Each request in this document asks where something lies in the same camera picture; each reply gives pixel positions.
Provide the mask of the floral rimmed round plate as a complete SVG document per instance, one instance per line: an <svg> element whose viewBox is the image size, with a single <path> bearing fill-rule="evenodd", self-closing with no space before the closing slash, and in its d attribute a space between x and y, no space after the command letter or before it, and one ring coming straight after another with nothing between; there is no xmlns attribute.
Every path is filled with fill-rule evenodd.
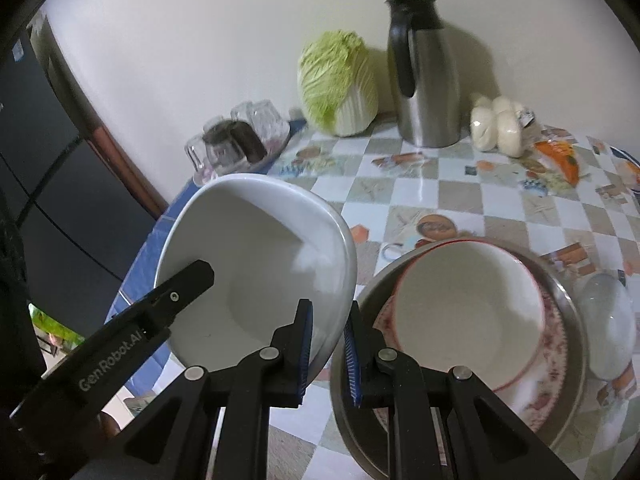
<svg viewBox="0 0 640 480"><path fill-rule="evenodd" d="M440 300L435 311L426 304L395 306L390 298L375 319L386 344L412 356L420 365L446 372L469 367L529 429L536 431L549 415L548 403L560 391L563 346L555 340L560 323L552 312L551 297L544 302L544 330L532 348L530 324L513 327L512 314L483 298L461 294L448 309Z"/></svg>

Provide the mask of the round steel plate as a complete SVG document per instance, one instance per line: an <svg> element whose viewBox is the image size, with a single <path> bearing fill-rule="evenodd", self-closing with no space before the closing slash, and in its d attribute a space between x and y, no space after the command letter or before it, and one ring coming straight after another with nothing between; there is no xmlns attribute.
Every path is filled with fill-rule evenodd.
<svg viewBox="0 0 640 480"><path fill-rule="evenodd" d="M567 287L550 263L518 245L494 238L490 242L519 258L532 271L542 290L551 297L552 312L560 323L560 334L555 338L562 344L561 354L564 356L564 364L559 371L560 391L556 399L548 403L551 411L536 430L540 440L549 445L552 451L557 451L584 393L588 349L582 319ZM431 247L427 244L413 249L388 264L372 278L358 296L363 322L367 325L374 323L384 304L392 296L402 271L413 259ZM370 408L360 410L352 406L346 378L344 344L337 345L332 358L330 393L337 428L349 454L370 477L385 479L387 430Z"/></svg>

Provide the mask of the strawberry pattern bowl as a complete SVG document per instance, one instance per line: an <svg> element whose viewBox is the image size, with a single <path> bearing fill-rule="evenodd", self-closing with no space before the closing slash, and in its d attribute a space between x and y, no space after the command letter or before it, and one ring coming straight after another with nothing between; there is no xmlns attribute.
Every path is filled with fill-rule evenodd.
<svg viewBox="0 0 640 480"><path fill-rule="evenodd" d="M528 371L546 328L533 273L482 240L450 240L414 258L395 285L390 318L399 349L420 365L464 365L494 391Z"/></svg>

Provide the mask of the pale blue bowl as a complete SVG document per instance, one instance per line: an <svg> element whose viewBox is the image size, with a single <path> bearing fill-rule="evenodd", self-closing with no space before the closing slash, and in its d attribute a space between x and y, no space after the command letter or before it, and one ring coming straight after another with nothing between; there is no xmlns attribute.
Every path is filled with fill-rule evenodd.
<svg viewBox="0 0 640 480"><path fill-rule="evenodd" d="M590 276L577 295L584 321L592 374L602 380L620 377L636 345L636 318L625 286L614 276Z"/></svg>

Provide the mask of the small white bowl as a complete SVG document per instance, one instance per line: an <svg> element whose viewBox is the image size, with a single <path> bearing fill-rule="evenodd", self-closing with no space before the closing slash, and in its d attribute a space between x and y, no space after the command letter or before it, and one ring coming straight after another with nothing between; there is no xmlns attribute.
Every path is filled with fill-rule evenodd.
<svg viewBox="0 0 640 480"><path fill-rule="evenodd" d="M215 283L170 326L168 346L183 366L235 366L292 323L299 300L308 299L308 377L318 376L343 333L357 278L352 233L331 205L260 174L210 181L178 215L155 281L195 260L209 263Z"/></svg>

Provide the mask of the orange snack packet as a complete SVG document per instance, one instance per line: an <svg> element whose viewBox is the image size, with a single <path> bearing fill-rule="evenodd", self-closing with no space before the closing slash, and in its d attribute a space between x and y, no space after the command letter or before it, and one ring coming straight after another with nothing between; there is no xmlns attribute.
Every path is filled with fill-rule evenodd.
<svg viewBox="0 0 640 480"><path fill-rule="evenodd" d="M565 181L573 188L580 179L580 165L572 144L565 141L545 140L534 144L536 150L561 171Z"/></svg>

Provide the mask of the bag of steamed buns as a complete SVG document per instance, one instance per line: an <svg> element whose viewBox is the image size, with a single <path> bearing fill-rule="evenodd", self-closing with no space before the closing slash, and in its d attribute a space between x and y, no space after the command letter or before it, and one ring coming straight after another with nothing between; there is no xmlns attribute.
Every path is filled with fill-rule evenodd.
<svg viewBox="0 0 640 480"><path fill-rule="evenodd" d="M497 150L520 158L541 139L541 125L533 110L506 96L491 100L474 92L470 96L470 133L474 148L481 152Z"/></svg>

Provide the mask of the clear glass cup tray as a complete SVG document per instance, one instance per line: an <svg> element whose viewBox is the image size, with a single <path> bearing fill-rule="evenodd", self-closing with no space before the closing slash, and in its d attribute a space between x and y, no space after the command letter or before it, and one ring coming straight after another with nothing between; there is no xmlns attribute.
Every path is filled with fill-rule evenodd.
<svg viewBox="0 0 640 480"><path fill-rule="evenodd" d="M184 146L194 184L266 169L286 147L291 133L292 127L269 100L243 102L232 108L229 117L209 119Z"/></svg>

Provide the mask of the steel thermos jug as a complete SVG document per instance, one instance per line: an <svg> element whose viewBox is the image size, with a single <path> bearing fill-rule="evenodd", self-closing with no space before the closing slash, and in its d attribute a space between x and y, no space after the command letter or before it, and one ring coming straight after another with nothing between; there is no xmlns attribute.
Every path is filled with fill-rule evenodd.
<svg viewBox="0 0 640 480"><path fill-rule="evenodd" d="M387 64L399 133L418 148L460 140L458 72L436 0L386 0Z"/></svg>

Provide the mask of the napa cabbage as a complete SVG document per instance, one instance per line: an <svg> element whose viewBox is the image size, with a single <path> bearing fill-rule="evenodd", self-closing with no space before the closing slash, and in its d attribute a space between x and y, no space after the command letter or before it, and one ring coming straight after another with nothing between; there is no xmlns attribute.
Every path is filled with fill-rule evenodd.
<svg viewBox="0 0 640 480"><path fill-rule="evenodd" d="M331 136L356 136L378 114L369 50L356 32L329 30L307 44L297 63L297 89L307 122Z"/></svg>

